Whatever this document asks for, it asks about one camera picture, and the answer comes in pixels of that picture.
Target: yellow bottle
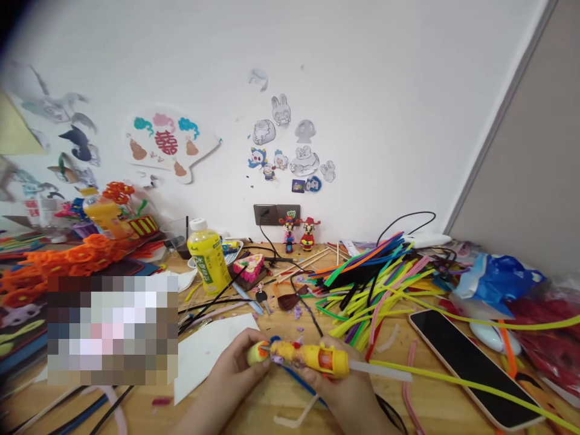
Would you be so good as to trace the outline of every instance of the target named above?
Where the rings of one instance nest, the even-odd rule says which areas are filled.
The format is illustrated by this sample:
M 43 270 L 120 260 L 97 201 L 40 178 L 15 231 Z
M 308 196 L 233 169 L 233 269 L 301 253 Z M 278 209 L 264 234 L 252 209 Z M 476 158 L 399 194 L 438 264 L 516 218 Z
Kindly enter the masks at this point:
M 133 227 L 119 220 L 121 208 L 112 200 L 99 195 L 94 187 L 81 189 L 80 194 L 85 197 L 83 210 L 109 239 L 137 240 L 139 238 Z
M 205 219 L 192 219 L 189 227 L 193 233 L 187 239 L 187 249 L 198 266 L 205 292 L 215 296 L 231 281 L 222 241 L 219 234 L 207 228 Z

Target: wall outlet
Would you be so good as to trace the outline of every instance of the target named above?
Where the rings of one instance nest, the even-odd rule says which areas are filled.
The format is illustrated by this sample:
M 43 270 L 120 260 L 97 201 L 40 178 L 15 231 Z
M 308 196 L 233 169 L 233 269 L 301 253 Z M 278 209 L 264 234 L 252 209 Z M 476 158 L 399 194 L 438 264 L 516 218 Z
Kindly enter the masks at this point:
M 264 210 L 267 210 L 268 214 L 262 216 Z M 254 217 L 256 225 L 279 225 L 278 209 L 275 204 L 254 204 Z
M 300 219 L 300 206 L 298 204 L 278 204 L 278 223 L 276 225 L 283 225 L 280 223 L 279 219 L 282 221 L 286 220 L 288 212 L 294 210 L 296 212 L 295 220 Z

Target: bottle cap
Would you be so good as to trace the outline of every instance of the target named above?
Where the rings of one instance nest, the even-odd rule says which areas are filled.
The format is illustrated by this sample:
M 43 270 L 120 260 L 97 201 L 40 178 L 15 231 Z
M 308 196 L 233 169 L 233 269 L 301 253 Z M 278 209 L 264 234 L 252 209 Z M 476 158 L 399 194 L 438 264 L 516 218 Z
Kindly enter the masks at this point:
M 207 229 L 207 222 L 203 218 L 192 219 L 189 221 L 189 228 L 192 231 L 202 231 Z

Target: red chinese character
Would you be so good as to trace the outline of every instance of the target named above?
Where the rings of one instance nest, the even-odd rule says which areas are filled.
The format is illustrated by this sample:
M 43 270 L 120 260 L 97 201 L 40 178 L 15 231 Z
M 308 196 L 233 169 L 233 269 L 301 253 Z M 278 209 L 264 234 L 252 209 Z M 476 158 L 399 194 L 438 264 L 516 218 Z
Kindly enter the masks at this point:
M 165 154 L 177 153 L 177 139 L 167 130 L 155 134 L 155 143 Z

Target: hand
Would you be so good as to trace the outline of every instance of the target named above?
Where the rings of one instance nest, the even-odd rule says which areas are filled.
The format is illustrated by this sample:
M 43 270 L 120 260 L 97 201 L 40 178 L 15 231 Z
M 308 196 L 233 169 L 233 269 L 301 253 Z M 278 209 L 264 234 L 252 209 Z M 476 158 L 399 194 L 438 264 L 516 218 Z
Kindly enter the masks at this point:
M 175 433 L 217 434 L 250 390 L 266 374 L 268 358 L 248 367 L 246 353 L 259 341 L 269 341 L 262 332 L 246 328 L 222 352 Z
M 325 336 L 326 347 L 334 346 L 349 355 L 349 360 L 363 361 L 352 346 Z M 349 377 L 330 381 L 322 373 L 304 367 L 300 369 L 304 380 L 324 399 L 343 431 L 349 434 L 396 434 L 399 431 L 389 421 L 376 401 L 375 391 L 368 373 L 352 370 Z

